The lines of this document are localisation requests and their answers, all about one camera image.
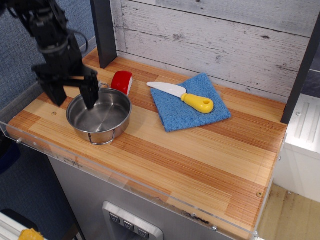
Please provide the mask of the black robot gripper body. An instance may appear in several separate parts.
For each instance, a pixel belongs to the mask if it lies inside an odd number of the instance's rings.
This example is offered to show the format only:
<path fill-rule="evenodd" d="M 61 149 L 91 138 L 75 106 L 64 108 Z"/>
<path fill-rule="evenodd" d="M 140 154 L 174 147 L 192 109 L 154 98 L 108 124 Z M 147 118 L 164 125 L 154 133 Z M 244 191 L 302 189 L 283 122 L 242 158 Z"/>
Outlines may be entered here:
<path fill-rule="evenodd" d="M 69 33 L 61 45 L 43 48 L 45 63 L 35 65 L 38 83 L 44 88 L 98 88 L 98 73 L 83 64 L 82 51 L 74 33 Z"/>

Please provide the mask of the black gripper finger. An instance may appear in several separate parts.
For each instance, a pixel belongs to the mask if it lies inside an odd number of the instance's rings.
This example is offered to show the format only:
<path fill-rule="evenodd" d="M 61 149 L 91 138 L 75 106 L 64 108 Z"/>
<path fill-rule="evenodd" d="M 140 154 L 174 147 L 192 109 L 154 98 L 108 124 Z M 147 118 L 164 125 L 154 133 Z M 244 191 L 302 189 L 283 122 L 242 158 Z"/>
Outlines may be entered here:
<path fill-rule="evenodd" d="M 80 84 L 80 93 L 88 110 L 94 108 L 99 99 L 99 81 L 96 76 L 85 77 Z"/>
<path fill-rule="evenodd" d="M 65 102 L 67 95 L 64 90 L 64 84 L 61 81 L 40 81 L 39 83 L 43 91 L 56 106 L 60 107 Z"/>

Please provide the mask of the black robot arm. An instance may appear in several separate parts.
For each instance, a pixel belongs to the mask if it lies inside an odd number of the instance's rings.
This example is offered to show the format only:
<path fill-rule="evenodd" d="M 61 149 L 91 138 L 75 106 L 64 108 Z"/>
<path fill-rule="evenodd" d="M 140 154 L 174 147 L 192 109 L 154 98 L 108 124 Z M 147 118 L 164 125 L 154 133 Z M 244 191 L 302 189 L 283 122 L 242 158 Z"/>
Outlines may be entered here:
<path fill-rule="evenodd" d="M 61 106 L 65 86 L 77 87 L 87 109 L 99 99 L 98 73 L 83 64 L 77 31 L 67 27 L 65 11 L 54 0 L 2 0 L 0 12 L 8 11 L 19 19 L 32 38 L 45 63 L 32 66 L 37 81 L 51 99 Z"/>

